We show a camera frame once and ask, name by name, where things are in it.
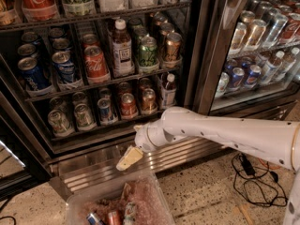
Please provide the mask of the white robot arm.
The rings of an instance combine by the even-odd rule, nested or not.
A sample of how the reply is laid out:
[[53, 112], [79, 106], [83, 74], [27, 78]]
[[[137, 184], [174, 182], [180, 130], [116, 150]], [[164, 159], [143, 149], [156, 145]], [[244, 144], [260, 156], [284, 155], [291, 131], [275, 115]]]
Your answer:
[[135, 127], [135, 144], [116, 165], [123, 171], [145, 153], [187, 137], [201, 137], [296, 172], [283, 225], [300, 225], [300, 123], [206, 116], [171, 107], [155, 122]]

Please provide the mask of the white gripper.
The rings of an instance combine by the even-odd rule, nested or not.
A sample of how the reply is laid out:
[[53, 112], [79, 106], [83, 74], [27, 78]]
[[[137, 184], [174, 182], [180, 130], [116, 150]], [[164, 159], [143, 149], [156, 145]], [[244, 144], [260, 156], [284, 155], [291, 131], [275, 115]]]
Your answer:
[[116, 165], [118, 171], [124, 171], [143, 158], [144, 153], [153, 152], [166, 144], [166, 136], [160, 122], [150, 122], [144, 125], [135, 125], [135, 145], [130, 146]]

